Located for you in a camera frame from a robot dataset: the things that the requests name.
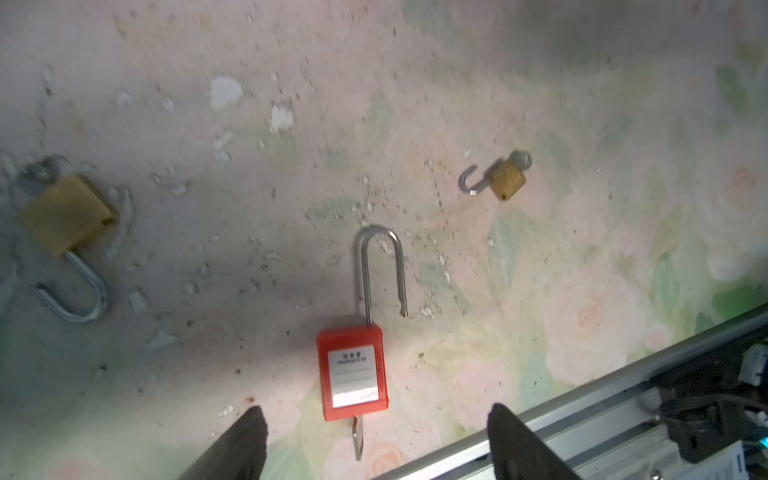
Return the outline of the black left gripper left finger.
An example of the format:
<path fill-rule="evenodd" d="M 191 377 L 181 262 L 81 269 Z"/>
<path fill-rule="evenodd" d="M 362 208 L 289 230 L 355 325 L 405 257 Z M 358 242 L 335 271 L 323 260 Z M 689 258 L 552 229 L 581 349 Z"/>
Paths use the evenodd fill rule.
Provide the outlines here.
<path fill-rule="evenodd" d="M 267 460 L 268 425 L 260 406 L 246 410 L 181 480 L 259 479 Z"/>

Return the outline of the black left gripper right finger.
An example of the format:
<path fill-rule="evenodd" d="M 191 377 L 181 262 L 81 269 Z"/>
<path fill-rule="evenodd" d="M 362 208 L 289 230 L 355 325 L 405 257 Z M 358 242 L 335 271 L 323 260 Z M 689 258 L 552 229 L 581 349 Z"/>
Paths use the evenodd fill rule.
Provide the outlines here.
<path fill-rule="evenodd" d="M 487 436 L 494 474 L 505 480 L 579 480 L 510 409 L 495 403 L 488 415 Z"/>

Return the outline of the red safety padlock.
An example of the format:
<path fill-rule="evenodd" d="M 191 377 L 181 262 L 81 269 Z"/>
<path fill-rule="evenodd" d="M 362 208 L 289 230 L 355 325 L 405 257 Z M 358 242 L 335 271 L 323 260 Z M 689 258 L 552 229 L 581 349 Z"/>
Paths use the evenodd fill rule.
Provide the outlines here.
<path fill-rule="evenodd" d="M 316 338 L 324 420 L 352 421 L 351 438 L 358 461 L 364 453 L 363 416 L 389 407 L 383 331 L 372 318 L 368 247 L 376 235 L 392 244 L 400 315 L 408 316 L 402 242 L 391 228 L 370 225 L 362 230 L 359 242 L 365 323 L 322 331 Z"/>

